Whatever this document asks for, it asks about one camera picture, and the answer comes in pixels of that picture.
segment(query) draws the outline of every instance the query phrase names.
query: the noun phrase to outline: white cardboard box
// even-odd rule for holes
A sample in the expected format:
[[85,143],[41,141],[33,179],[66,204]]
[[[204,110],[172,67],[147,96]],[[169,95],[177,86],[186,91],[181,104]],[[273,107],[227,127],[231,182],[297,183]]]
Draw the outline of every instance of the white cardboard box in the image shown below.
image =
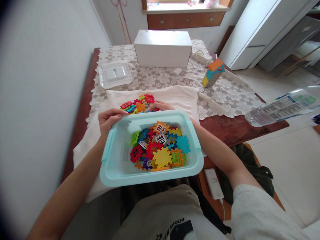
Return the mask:
[[134,48],[140,67],[186,68],[192,43],[186,31],[139,30]]

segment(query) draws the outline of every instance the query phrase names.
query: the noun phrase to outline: wooden cabinet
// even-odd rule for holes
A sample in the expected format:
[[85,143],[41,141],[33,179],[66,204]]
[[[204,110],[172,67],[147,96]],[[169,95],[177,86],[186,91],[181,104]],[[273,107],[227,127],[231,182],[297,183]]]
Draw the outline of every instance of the wooden cabinet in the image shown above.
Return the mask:
[[225,12],[150,14],[148,28],[164,30],[176,28],[195,28],[220,26]]

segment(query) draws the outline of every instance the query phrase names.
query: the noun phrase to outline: stacked block tower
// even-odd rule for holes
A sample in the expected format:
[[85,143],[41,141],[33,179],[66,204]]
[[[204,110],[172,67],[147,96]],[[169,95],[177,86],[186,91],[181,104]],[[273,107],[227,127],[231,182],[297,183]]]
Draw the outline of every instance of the stacked block tower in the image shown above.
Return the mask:
[[222,72],[225,72],[224,63],[220,59],[217,59],[208,66],[207,73],[202,80],[203,86],[212,87]]

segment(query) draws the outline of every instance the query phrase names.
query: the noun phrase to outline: white refrigerator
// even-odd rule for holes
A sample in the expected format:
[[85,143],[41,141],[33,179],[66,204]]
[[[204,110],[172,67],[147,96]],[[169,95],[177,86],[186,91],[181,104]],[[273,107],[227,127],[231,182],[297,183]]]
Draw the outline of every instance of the white refrigerator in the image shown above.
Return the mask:
[[254,67],[319,0],[250,0],[219,58],[232,70]]

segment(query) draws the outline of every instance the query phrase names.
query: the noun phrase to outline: white lace tablecloth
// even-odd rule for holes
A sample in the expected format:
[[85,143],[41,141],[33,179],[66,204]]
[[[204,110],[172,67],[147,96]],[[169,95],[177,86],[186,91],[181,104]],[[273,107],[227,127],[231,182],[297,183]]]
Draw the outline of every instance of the white lace tablecloth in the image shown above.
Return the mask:
[[[205,58],[211,58],[202,40],[194,39],[192,44],[193,53],[202,50]],[[213,115],[225,115],[233,118],[245,114],[262,104],[255,92],[241,78],[228,70],[222,73],[213,87],[204,88],[201,82],[207,72],[207,68],[194,69],[190,60],[187,68],[182,69],[182,73],[176,77],[172,73],[175,68],[139,67],[133,44],[100,49],[98,65],[119,60],[128,62],[133,81],[127,85],[111,88],[111,90],[152,90],[173,85],[196,87],[200,89],[197,104],[199,119]],[[91,111],[86,119],[88,123],[92,120],[100,103],[107,99],[106,89],[99,84],[98,73],[94,81],[95,87],[92,90],[92,101],[90,102]]]

